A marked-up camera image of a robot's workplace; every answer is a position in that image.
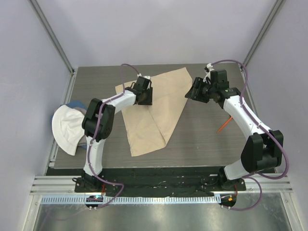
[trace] gray table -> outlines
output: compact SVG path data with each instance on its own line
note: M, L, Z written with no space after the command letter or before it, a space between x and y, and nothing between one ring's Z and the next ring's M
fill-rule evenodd
M136 66L144 75L155 76L186 67L191 77L204 77L204 64L167 64ZM244 82L236 64L219 64L226 69L231 87L242 89ZM92 98L105 99L115 95L121 83L119 66L80 67L71 100L86 106ZM136 79L136 73L124 67L125 81ZM224 166L237 160L246 142L232 120L220 133L216 131L229 115L213 101L208 104L188 100L167 146L142 156L131 157L126 129L121 113L116 114L113 131L105 143L103 167L178 167ZM55 168L83 168L86 150L77 149L75 156L59 148Z

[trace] white cloth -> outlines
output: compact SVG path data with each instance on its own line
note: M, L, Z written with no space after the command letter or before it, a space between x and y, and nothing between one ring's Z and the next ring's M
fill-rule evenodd
M52 117L53 136L58 145L70 155L75 155L78 143L84 136L81 126L83 118L80 110L66 105L59 107Z

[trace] white wall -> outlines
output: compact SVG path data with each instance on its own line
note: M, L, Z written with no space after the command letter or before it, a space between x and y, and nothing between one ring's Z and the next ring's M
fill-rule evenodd
M21 229L51 147L51 115L69 79L26 0L0 2L0 229Z
M284 134L289 177L308 218L308 1L286 1L248 71L259 116Z
M74 67L243 61L275 0L38 0Z

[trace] orange stick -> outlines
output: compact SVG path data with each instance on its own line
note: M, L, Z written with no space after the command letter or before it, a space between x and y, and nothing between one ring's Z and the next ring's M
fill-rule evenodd
M232 116L230 116L230 118L226 121L226 123L224 123L220 129L218 129L217 133L219 133L221 130L223 130L223 128L233 119Z

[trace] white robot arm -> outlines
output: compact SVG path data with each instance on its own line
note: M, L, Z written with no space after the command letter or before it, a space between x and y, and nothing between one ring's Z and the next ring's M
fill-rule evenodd
M102 100L102 102L108 101L110 99L111 98ZM122 109L124 109L128 106L132 106L135 103L136 103L136 95L129 90L125 90L124 95L122 95L121 97L119 97L115 100L111 100L111 102L107 103L107 104L115 107L115 114L116 114L119 111L121 111ZM88 153L90 141L92 140L92 137L87 136L86 139L87 139L87 153ZM102 157L103 157L103 149L104 149L105 141L106 141L106 139L101 139L100 141L94 140L92 145L91 145L90 162L91 162L91 165L92 165L94 172L96 174L100 174L100 172L102 171L102 168L103 168L102 167ZM86 158L86 164L85 164L83 170L87 174L92 175L92 172L90 170L87 158Z
M91 166L97 175L101 173L103 168L103 148L107 137L111 133L114 115L122 109L134 104L152 105L152 92L153 88L151 78L149 76L143 77L138 75L137 81L133 83L132 86L125 88L124 94L122 96L118 94L109 99L93 99L90 102L85 118L82 122L82 127L85 130L87 139L87 155L90 155ZM99 109L103 102L108 103L103 106L102 118L100 120L98 132L95 140L92 141L97 126ZM93 176L87 157L83 169L87 175Z
M234 163L225 166L219 171L220 184L244 177L250 173L280 166L282 152L275 142L265 133L270 133L281 145L282 133L272 131L253 113L245 100L240 100L241 93L237 88L230 88L226 70L208 69L204 79L197 77L191 89L185 95L186 98L207 103L213 99L229 115L233 117L246 138L246 145L241 158ZM252 115L247 115L243 106Z

